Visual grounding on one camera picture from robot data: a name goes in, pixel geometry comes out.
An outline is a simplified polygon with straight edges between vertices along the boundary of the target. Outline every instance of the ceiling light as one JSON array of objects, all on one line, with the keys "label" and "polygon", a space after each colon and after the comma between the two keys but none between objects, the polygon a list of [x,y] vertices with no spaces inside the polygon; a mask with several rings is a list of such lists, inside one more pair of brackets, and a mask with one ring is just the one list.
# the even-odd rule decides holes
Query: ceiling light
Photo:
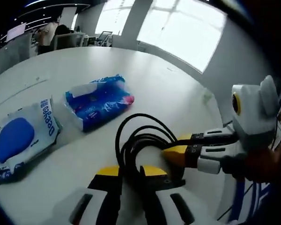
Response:
[{"label": "ceiling light", "polygon": [[26,25],[29,25],[29,24],[31,24],[31,23],[35,23],[35,22],[38,22],[38,21],[41,21],[41,20],[46,20],[46,19],[50,19],[51,17],[49,16],[49,17],[47,17],[47,18],[43,18],[43,19],[39,19],[39,20],[35,20],[35,21],[32,21],[32,22],[29,22],[28,24],[26,24]]},{"label": "ceiling light", "polygon": [[31,28],[28,28],[28,29],[26,29],[25,31],[28,31],[28,30],[34,29],[34,28],[39,27],[39,26],[44,26],[44,25],[46,25],[46,24],[48,24],[48,23],[44,23],[44,24],[40,24],[40,25],[37,25],[37,26],[31,27]]},{"label": "ceiling light", "polygon": [[4,39],[4,38],[6,38],[6,37],[7,37],[7,34],[6,34],[5,36],[3,36],[0,40]]},{"label": "ceiling light", "polygon": [[40,2],[40,1],[45,1],[45,0],[37,0],[37,1],[34,1],[34,2],[32,2],[32,3],[28,4],[28,5],[26,5],[25,7],[31,6],[32,4],[36,4],[36,3]]}]

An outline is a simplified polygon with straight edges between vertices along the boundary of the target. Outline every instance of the white wet wipes package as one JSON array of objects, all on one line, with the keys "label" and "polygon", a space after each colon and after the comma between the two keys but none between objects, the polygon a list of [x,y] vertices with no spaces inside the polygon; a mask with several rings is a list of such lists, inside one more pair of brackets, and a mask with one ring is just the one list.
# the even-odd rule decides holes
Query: white wet wipes package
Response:
[{"label": "white wet wipes package", "polygon": [[[8,130],[12,123],[15,126]],[[0,180],[7,180],[20,169],[25,169],[23,167],[29,161],[56,142],[59,133],[60,126],[53,116],[50,98],[8,114],[0,122]],[[18,141],[17,137],[21,135],[29,138],[25,136],[24,141]]]}]

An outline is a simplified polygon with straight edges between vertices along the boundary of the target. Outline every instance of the white table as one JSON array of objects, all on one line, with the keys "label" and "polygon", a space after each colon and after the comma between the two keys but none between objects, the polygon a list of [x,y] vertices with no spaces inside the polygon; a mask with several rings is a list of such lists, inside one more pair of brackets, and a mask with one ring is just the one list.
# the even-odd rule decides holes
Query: white table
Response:
[{"label": "white table", "polygon": [[[214,96],[188,74],[154,55],[107,47],[54,51],[30,58],[5,71],[0,75],[0,103],[31,85],[37,77],[47,81],[3,102],[0,119],[49,95],[59,105],[62,94],[71,87],[118,73],[126,79],[135,96],[129,111],[85,135],[66,119],[62,108],[55,110],[54,114],[65,127],[58,138],[56,150],[40,160],[23,180],[0,185],[0,204],[17,224],[44,221],[51,216],[52,208],[58,201],[75,188],[86,187],[101,167],[116,165],[115,134],[120,123],[131,114],[155,116],[176,136],[222,126]],[[211,98],[204,103],[206,95]],[[124,142],[137,127],[151,123],[147,119],[135,119],[128,123],[121,141]],[[164,167],[160,151],[150,148],[140,153],[137,162]],[[227,209],[223,207],[231,204],[231,185],[235,182],[228,180],[229,177],[222,172],[211,175],[186,169],[185,178],[186,188],[208,204],[211,215],[222,214]],[[133,194],[128,187],[123,189],[118,224],[142,224],[141,205],[131,197]]]}]

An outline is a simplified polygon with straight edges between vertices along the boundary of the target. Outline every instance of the coiled black cable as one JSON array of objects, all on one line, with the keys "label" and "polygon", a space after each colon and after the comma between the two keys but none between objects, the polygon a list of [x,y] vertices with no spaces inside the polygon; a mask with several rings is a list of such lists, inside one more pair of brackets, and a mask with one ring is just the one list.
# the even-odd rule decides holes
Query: coiled black cable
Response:
[{"label": "coiled black cable", "polygon": [[[121,148],[119,143],[120,143],[120,137],[123,128],[128,121],[130,121],[135,117],[146,117],[151,120],[154,120],[156,123],[161,125],[164,129],[152,125],[142,126],[136,129],[130,135],[127,142]],[[168,140],[165,140],[154,134],[148,134],[148,133],[138,134],[140,131],[145,129],[158,130],[159,132],[163,133],[168,138]],[[183,142],[179,142],[175,137],[175,135],[170,131],[170,129],[167,128],[166,125],[164,125],[161,121],[159,121],[155,117],[144,113],[133,114],[127,117],[121,123],[116,134],[115,150],[116,150],[118,165],[120,167],[121,172],[124,173],[124,176],[126,177],[128,183],[134,188],[134,190],[139,192],[142,189],[142,183],[141,183],[142,179],[141,179],[141,173],[136,168],[137,154],[147,146],[154,146],[159,148],[160,150],[164,150],[173,147],[175,145],[182,145],[182,144]],[[184,181],[182,181],[182,177],[184,174],[184,168],[172,165],[170,163],[169,163],[169,167],[170,167],[171,181],[176,185],[180,185],[180,186],[183,185]]]}]

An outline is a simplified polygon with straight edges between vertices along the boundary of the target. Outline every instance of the computer monitor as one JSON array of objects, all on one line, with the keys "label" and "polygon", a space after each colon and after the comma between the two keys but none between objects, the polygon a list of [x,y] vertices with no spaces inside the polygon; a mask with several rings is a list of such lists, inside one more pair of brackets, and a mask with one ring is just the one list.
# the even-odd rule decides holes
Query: computer monitor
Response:
[{"label": "computer monitor", "polygon": [[26,23],[23,23],[19,26],[16,26],[12,29],[10,29],[7,32],[7,37],[6,37],[6,42],[10,41],[11,39],[14,39],[15,37],[23,34],[25,32],[25,27],[26,27]]}]

